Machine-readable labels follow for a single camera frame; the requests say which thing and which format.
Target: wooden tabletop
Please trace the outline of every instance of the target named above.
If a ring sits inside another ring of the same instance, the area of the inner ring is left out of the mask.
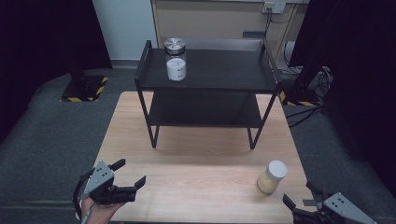
[[[144,94],[149,106],[152,93]],[[258,95],[262,110],[269,98]],[[313,210],[303,206],[312,195],[278,100],[253,150],[243,128],[161,127],[152,148],[137,92],[124,92],[96,163],[119,159],[126,165],[115,172],[115,185],[133,186],[144,175],[147,182],[113,221],[292,223],[284,193],[297,207]],[[274,194],[266,195],[257,179],[272,160],[283,161],[289,173]]]

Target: white wall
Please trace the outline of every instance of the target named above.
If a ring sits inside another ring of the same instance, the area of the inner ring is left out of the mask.
[[[111,60],[140,60],[146,40],[157,48],[149,0],[93,0]]]

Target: gray carpet floor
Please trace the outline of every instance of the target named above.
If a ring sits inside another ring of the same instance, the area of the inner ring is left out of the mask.
[[[135,90],[134,69],[86,73],[109,77],[98,101],[60,102],[70,76],[55,78],[0,145],[0,223],[78,223],[70,203],[78,178],[94,166],[120,94]],[[286,115],[302,110],[284,106]],[[347,154],[329,116],[317,113],[291,133],[308,180],[342,192],[379,224],[396,223],[396,200],[370,164]]]

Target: lower shelf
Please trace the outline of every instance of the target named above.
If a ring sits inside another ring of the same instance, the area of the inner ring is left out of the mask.
[[[155,91],[148,114],[151,126],[259,128],[256,95],[224,91]]]

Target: jar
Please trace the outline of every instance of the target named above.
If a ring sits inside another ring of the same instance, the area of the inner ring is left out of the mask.
[[[187,70],[186,42],[180,38],[170,38],[164,46],[168,78],[173,81],[183,80]]]
[[[266,193],[272,194],[276,190],[279,181],[288,173],[288,167],[282,161],[271,161],[265,172],[257,180],[259,189]]]

